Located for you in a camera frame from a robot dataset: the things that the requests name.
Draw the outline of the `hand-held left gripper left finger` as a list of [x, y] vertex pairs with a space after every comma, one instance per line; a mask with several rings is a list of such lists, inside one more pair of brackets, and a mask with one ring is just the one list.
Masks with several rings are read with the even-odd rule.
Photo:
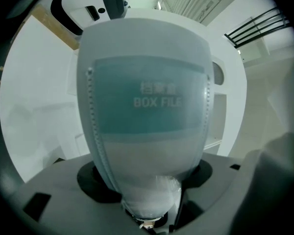
[[39, 220], [23, 212], [38, 235], [140, 235], [137, 224], [119, 203], [98, 203], [78, 185], [78, 171], [90, 158], [75, 158], [45, 168], [21, 186], [21, 211], [37, 193], [50, 196]]

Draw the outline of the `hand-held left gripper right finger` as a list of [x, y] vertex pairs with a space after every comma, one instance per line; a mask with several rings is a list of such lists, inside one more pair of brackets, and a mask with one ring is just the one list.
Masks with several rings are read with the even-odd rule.
[[203, 153], [199, 165], [182, 182], [178, 210], [169, 211], [164, 235], [187, 226], [205, 214], [228, 189], [236, 177], [242, 159]]

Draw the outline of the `white box device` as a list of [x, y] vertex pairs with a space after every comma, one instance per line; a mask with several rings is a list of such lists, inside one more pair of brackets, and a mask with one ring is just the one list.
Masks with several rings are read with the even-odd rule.
[[94, 164], [134, 217], [162, 217], [198, 166], [214, 104], [208, 42], [153, 19], [83, 31], [76, 89]]

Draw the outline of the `white work table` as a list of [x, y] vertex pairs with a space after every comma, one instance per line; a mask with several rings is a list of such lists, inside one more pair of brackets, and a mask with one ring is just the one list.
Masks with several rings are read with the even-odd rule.
[[57, 159], [89, 153], [77, 105], [77, 56], [34, 16], [10, 48], [0, 84], [0, 123], [25, 182]]

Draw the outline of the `white glass cabinet door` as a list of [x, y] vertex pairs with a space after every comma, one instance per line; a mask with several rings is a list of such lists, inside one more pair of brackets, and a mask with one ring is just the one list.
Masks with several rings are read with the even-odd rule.
[[194, 20], [204, 26], [210, 24], [234, 0], [159, 0], [161, 9]]

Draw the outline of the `white black mobile robot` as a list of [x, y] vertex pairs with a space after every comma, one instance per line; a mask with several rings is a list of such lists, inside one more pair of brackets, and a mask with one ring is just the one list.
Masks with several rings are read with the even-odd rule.
[[52, 15], [74, 36], [91, 25], [125, 17], [129, 0], [52, 0]]

